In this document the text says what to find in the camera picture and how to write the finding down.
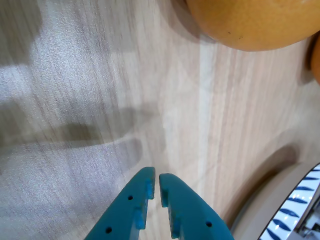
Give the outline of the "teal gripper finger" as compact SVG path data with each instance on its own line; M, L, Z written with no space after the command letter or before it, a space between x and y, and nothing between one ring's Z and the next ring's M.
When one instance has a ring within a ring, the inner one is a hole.
M159 175L161 205L168 210L171 237L178 240L232 240L220 216L183 180Z
M154 167L144 167L125 185L109 205L87 240L137 240L146 228L148 201L155 196Z

